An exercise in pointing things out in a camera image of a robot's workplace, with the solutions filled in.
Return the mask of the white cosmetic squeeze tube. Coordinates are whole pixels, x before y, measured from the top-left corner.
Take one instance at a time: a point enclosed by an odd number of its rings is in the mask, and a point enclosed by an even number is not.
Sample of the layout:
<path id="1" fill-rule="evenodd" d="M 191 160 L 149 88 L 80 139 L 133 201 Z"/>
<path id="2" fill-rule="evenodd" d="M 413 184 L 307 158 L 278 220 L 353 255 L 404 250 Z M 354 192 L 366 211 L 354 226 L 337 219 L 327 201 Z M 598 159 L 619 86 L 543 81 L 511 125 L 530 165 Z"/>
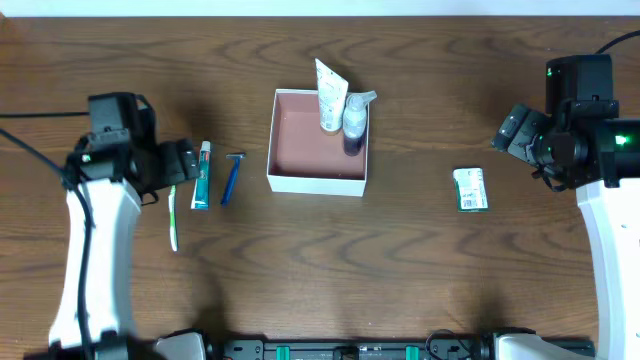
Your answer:
<path id="1" fill-rule="evenodd" d="M 349 83 L 319 59 L 315 59 L 315 66 L 320 126 L 325 133 L 334 135 L 342 128 Z"/>

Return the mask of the clear pump spray bottle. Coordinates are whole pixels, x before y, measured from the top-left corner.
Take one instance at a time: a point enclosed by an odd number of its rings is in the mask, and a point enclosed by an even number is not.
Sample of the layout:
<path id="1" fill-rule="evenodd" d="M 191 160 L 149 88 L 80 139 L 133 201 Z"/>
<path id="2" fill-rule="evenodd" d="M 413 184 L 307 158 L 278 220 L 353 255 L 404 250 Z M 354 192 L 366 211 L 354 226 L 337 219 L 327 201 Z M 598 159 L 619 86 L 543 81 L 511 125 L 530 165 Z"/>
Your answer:
<path id="1" fill-rule="evenodd" d="M 375 91 L 352 93 L 347 97 L 342 117 L 346 155 L 357 156 L 360 153 L 368 124 L 368 105 L 376 98 Z"/>

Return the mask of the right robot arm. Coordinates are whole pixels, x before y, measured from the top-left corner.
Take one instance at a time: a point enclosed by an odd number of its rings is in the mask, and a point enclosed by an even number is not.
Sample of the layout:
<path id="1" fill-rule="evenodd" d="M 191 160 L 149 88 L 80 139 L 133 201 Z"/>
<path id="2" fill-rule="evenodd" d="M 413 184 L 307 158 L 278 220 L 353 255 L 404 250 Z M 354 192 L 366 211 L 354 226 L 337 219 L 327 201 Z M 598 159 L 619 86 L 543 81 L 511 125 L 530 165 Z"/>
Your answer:
<path id="1" fill-rule="evenodd" d="M 639 356 L 639 123 L 615 104 L 545 115 L 516 105 L 492 142 L 535 167 L 555 192 L 573 189 L 591 247 L 598 359 Z"/>

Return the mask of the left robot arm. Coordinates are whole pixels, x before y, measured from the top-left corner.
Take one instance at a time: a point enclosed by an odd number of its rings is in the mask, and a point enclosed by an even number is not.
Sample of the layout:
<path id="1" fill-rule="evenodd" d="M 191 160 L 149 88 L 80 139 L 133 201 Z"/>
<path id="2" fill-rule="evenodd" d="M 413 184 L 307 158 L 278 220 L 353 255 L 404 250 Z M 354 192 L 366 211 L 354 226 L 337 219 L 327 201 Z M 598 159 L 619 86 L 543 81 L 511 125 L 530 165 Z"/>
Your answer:
<path id="1" fill-rule="evenodd" d="M 187 139 L 81 138 L 61 170 L 70 219 L 63 294 L 49 330 L 52 359 L 157 359 L 137 338 L 131 250 L 144 196 L 196 178 Z"/>

